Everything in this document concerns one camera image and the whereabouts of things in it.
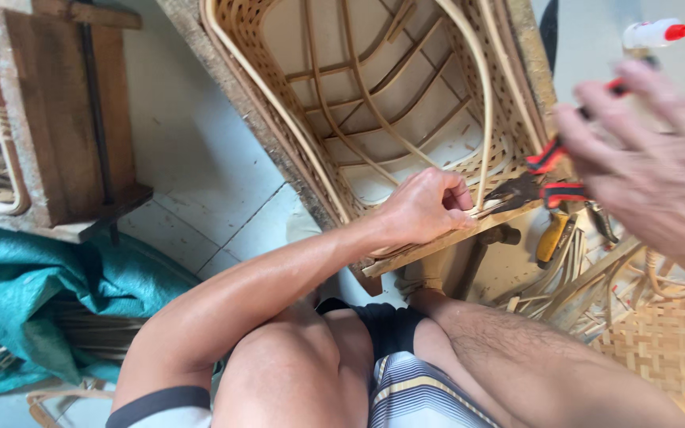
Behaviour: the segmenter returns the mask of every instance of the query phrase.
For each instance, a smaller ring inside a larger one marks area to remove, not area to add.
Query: white tile floor
[[[536,13],[547,1],[533,0]],[[153,201],[121,219],[119,228],[202,279],[285,245],[285,222],[298,205],[295,192],[157,4],[120,2],[144,19],[144,29],[127,31],[124,42],[138,180],[156,193]],[[609,78],[609,61],[621,56],[624,26],[660,17],[685,20],[685,2],[672,0],[561,3],[554,82],[560,98],[568,101],[576,81]],[[683,43],[660,56],[671,78],[685,89]],[[528,217],[523,222],[540,219],[535,213]],[[528,241],[536,239],[531,235]],[[465,260],[467,248],[458,247],[456,260]],[[530,253],[528,247],[493,248],[476,280],[490,283],[527,273],[530,264],[507,269],[506,261],[524,257],[519,253]],[[394,275],[384,276],[385,292],[370,298],[344,269],[324,292],[354,305],[402,306],[393,281]],[[103,426],[109,414],[107,400],[57,400],[47,407],[65,427]],[[0,428],[9,427],[38,427],[27,412],[24,392],[0,396]]]

